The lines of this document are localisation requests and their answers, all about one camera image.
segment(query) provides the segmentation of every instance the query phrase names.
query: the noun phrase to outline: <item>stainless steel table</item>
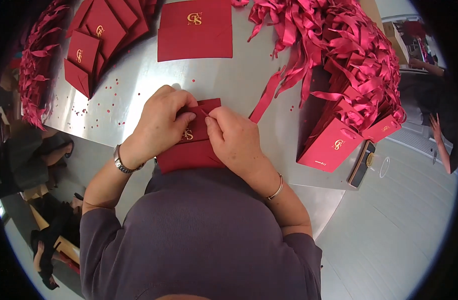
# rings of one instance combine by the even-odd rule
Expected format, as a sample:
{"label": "stainless steel table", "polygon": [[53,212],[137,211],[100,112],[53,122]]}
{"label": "stainless steel table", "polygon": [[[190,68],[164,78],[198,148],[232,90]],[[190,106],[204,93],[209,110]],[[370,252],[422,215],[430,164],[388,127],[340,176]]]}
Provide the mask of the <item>stainless steel table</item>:
{"label": "stainless steel table", "polygon": [[[223,105],[249,116],[269,77],[289,58],[287,50],[277,59],[271,56],[275,43],[273,27],[263,26],[247,42],[254,27],[248,21],[251,6],[232,8],[233,58],[157,62],[158,40],[153,36],[136,43],[113,61],[90,100],[64,79],[64,58],[70,39],[62,40],[61,56],[55,57],[56,75],[44,124],[115,147],[134,131],[145,101],[164,84],[185,89],[198,100],[220,98]],[[334,173],[296,163],[300,92],[298,83],[274,99],[263,115],[259,122],[262,150],[288,183],[353,190],[347,179],[360,147]]]}

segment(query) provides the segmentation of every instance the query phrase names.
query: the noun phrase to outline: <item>bangle bracelet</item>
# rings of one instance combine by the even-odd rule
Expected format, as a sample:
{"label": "bangle bracelet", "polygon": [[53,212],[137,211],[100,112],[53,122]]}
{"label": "bangle bracelet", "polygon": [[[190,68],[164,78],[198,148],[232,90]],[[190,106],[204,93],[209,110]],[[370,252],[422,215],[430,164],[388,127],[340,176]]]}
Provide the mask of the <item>bangle bracelet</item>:
{"label": "bangle bracelet", "polygon": [[277,195],[279,195],[279,193],[282,191],[282,186],[284,185],[284,181],[282,180],[282,175],[280,173],[279,174],[279,177],[281,178],[281,183],[279,185],[279,189],[274,193],[274,195],[272,196],[269,196],[267,199],[269,201],[271,201],[272,199],[274,199]]}

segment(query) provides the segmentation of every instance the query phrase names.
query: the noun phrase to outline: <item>cardboard box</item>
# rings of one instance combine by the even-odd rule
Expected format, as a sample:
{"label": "cardboard box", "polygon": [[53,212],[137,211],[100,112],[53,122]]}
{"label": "cardboard box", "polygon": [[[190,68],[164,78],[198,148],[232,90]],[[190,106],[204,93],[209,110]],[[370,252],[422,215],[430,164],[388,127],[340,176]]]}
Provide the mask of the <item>cardboard box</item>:
{"label": "cardboard box", "polygon": [[359,4],[366,15],[384,32],[381,14],[377,8],[376,0],[359,0]]}
{"label": "cardboard box", "polygon": [[384,27],[384,34],[392,44],[397,57],[399,57],[399,65],[407,65],[409,63],[409,52],[401,38],[398,30],[392,22],[382,23]]}

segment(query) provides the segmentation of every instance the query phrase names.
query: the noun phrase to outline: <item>woman's hand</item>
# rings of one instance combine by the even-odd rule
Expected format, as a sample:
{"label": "woman's hand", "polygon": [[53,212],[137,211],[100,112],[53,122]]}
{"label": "woman's hand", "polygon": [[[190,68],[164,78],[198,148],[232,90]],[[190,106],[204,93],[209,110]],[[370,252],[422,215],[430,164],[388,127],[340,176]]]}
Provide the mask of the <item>woman's hand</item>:
{"label": "woman's hand", "polygon": [[432,129],[432,132],[434,133],[434,140],[437,143],[440,143],[440,142],[442,142],[441,125],[439,124],[439,114],[436,114],[436,116],[437,116],[437,120],[436,120],[436,118],[434,118],[434,116],[432,114],[429,115],[430,128]]}
{"label": "woman's hand", "polygon": [[37,252],[44,252],[44,243],[41,240],[37,243]]}
{"label": "woman's hand", "polygon": [[205,118],[215,155],[262,196],[279,188],[280,177],[259,144],[259,129],[250,119],[225,106]]}
{"label": "woman's hand", "polygon": [[176,91],[169,85],[159,88],[144,104],[134,132],[120,146],[123,165],[134,170],[177,144],[187,125],[196,118],[192,112],[176,118],[176,113],[185,105],[197,106],[196,99],[189,92]]}

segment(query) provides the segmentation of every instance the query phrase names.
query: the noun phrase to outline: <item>person's leg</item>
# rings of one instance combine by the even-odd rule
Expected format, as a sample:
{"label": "person's leg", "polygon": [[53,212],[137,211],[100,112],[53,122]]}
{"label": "person's leg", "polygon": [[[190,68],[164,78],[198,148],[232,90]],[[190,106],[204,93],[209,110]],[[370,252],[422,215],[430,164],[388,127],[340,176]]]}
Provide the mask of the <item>person's leg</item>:
{"label": "person's leg", "polygon": [[54,129],[54,128],[51,128],[51,127],[48,127],[48,126],[44,126],[44,128],[46,129],[46,131],[40,131],[41,132],[41,138],[44,140],[44,139],[47,139],[48,137],[52,137],[54,135],[56,135],[56,133],[59,132],[58,129]]}
{"label": "person's leg", "polygon": [[52,151],[47,155],[41,155],[41,159],[46,163],[46,166],[52,166],[57,163],[66,153],[70,153],[73,149],[73,144],[70,143],[64,148]]}

